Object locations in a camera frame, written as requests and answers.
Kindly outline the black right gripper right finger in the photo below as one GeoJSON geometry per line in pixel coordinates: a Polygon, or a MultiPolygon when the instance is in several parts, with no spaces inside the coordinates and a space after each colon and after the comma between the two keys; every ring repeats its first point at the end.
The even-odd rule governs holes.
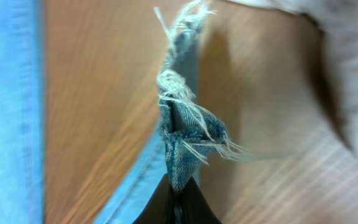
{"type": "Polygon", "coordinates": [[[221,224],[192,177],[177,194],[177,223],[221,224]]]}

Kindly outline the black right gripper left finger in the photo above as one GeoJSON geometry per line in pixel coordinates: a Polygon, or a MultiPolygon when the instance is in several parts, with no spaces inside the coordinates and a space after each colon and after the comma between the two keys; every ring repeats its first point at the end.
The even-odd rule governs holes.
{"type": "Polygon", "coordinates": [[[165,174],[133,224],[176,224],[175,193],[165,174]]]}

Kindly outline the light blue denim jeans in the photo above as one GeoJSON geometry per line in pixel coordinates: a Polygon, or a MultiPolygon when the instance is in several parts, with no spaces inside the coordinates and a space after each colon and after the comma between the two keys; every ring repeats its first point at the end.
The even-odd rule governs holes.
{"type": "MultiPolygon", "coordinates": [[[[44,221],[44,63],[40,1],[0,0],[0,223],[44,221]]],[[[203,1],[185,4],[165,32],[169,46],[157,75],[160,121],[148,145],[97,219],[133,220],[156,191],[198,185],[198,168],[212,152],[239,160],[241,148],[224,123],[195,101],[203,1]]]]}

